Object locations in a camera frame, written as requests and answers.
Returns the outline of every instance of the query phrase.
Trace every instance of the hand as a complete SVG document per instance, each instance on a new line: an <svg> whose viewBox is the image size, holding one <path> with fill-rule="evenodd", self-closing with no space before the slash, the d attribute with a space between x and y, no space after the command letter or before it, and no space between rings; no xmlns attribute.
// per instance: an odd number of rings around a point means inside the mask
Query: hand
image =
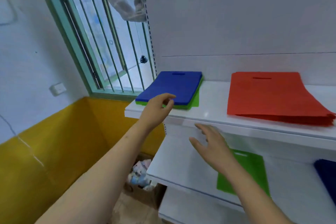
<svg viewBox="0 0 336 224"><path fill-rule="evenodd" d="M236 160L224 137L212 126L203 124L195 124L195 126L206 136L208 146L203 146L194 137L189 137L191 144L213 169L223 173L225 165Z"/></svg>
<svg viewBox="0 0 336 224"><path fill-rule="evenodd" d="M139 122L149 130L153 130L168 116L171 109L174 107L176 96L169 93L158 95L149 100L148 104L142 111Z"/></svg>

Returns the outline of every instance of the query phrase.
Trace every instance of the white shelf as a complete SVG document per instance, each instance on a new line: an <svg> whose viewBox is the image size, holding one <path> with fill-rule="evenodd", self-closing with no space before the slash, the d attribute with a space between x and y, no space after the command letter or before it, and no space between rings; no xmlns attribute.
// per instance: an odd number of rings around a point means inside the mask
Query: white shelf
<svg viewBox="0 0 336 224"><path fill-rule="evenodd" d="M321 104L336 112L335 86L306 88ZM214 125L225 133L336 150L335 126L314 127L227 115L229 89L229 82L203 82L199 89L199 107L173 109L164 122L189 127L202 122ZM126 107L125 116L140 118L143 109L144 106L133 101Z"/></svg>
<svg viewBox="0 0 336 224"><path fill-rule="evenodd" d="M167 188L159 209L159 217L175 224L250 223L244 213L174 188Z"/></svg>
<svg viewBox="0 0 336 224"><path fill-rule="evenodd" d="M272 199L297 224L329 224L336 207L313 165L264 157ZM157 182L243 211L237 196L216 189L217 175L187 137L166 136L147 171Z"/></svg>

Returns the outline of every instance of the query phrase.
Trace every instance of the electrical outlet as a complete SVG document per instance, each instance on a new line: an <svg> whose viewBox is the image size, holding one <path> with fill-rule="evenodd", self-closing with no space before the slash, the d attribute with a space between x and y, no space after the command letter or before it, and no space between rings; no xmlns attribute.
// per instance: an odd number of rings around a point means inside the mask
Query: electrical outlet
<svg viewBox="0 0 336 224"><path fill-rule="evenodd" d="M62 94L63 92L65 92L67 90L65 88L64 84L61 83L61 82L51 86L49 89L50 89L50 91L51 91L51 93L54 97Z"/></svg>

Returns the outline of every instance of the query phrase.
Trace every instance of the orange bag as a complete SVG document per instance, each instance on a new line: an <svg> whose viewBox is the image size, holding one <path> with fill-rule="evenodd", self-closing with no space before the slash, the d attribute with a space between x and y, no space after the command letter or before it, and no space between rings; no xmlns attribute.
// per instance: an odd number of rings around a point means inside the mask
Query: orange bag
<svg viewBox="0 0 336 224"><path fill-rule="evenodd" d="M318 126L332 126L335 119L297 72L233 73L227 114Z"/></svg>

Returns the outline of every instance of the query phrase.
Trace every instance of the yellow wainscoting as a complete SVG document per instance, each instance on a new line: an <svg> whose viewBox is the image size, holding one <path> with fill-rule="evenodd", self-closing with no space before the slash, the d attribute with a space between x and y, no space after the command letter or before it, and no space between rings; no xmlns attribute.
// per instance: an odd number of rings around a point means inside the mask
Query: yellow wainscoting
<svg viewBox="0 0 336 224"><path fill-rule="evenodd" d="M124 111L129 105L128 102L95 98L88 98L88 101L110 147L113 147L137 121L137 119L125 117ZM164 127L160 124L149 134L141 151L155 155L164 137Z"/></svg>
<svg viewBox="0 0 336 224"><path fill-rule="evenodd" d="M108 151L104 135L84 98L19 134L44 167L18 138L1 144L0 223L34 223Z"/></svg>

